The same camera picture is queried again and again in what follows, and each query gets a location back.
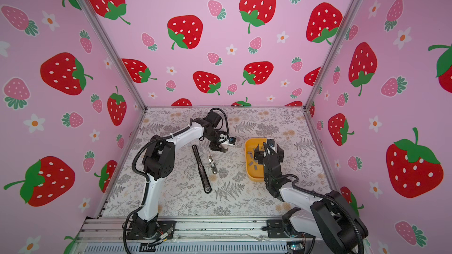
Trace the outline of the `black long stapler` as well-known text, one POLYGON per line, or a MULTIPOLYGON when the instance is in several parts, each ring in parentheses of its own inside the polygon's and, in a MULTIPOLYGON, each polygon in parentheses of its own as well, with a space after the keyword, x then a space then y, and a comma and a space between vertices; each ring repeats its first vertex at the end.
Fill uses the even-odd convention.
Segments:
POLYGON ((207 176, 205 168, 204 168, 204 166, 202 164, 202 161, 201 161, 200 154, 199 154, 197 146, 193 145, 192 146, 192 150, 193 150, 193 153, 194 153, 194 156, 195 156, 195 160, 197 162, 198 172, 199 172, 199 175, 200 175, 200 179, 201 179, 201 183, 202 183, 202 186, 203 186, 203 190, 204 190, 204 192, 206 194, 210 194, 212 192, 212 187, 210 185, 209 178, 207 176))

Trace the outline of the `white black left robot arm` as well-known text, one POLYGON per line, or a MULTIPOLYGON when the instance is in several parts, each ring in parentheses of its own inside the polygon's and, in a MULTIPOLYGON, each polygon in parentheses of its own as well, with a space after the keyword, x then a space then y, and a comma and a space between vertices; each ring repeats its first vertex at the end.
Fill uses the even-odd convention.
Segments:
POLYGON ((139 207, 123 223, 124 243, 139 237, 153 239, 156 245, 168 236, 159 231, 158 224, 158 201, 164 180, 174 170, 177 151, 195 140, 205 139, 212 151, 225 153, 235 145, 236 138, 230 135, 227 115, 222 109, 213 108, 204 118, 191 118, 186 127, 168 136, 154 135, 137 152, 131 168, 145 178, 145 187, 139 207))

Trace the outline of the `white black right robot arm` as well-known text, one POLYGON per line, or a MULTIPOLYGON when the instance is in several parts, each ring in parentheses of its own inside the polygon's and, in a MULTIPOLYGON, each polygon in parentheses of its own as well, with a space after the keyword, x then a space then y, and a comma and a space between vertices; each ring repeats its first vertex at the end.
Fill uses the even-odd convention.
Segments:
POLYGON ((269 142, 254 149, 254 160, 263 166, 269 194, 295 207, 282 216, 281 226, 264 229, 288 237, 308 234, 313 239, 320 238, 335 254, 364 254, 368 229, 346 199, 335 190, 323 195, 299 187, 299 177, 282 173, 284 150, 269 142))

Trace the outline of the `grey staple strips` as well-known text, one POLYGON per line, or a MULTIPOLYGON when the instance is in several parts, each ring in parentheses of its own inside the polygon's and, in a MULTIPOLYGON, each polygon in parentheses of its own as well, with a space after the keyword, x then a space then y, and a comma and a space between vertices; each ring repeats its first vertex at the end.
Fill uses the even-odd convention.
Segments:
POLYGON ((254 151, 247 151, 247 165, 250 169, 257 170, 257 163, 255 162, 254 151))

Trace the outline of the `yellow plastic tray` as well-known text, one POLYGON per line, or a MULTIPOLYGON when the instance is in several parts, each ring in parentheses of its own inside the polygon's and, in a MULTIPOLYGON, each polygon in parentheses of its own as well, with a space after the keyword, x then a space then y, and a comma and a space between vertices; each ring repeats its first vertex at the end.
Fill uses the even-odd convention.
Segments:
POLYGON ((260 151, 263 151, 264 142, 267 142, 266 138, 251 138, 245 143, 246 171, 248 178, 254 182, 264 182, 264 167, 254 159, 255 148, 260 146, 260 151))

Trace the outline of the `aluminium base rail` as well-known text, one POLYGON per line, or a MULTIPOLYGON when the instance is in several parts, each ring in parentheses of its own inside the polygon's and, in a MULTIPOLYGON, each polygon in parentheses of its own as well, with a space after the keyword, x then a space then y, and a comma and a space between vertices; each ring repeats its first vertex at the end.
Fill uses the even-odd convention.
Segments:
POLYGON ((123 239, 123 218, 87 219, 69 254, 329 254, 322 238, 288 236, 279 216, 163 217, 164 242, 123 239))

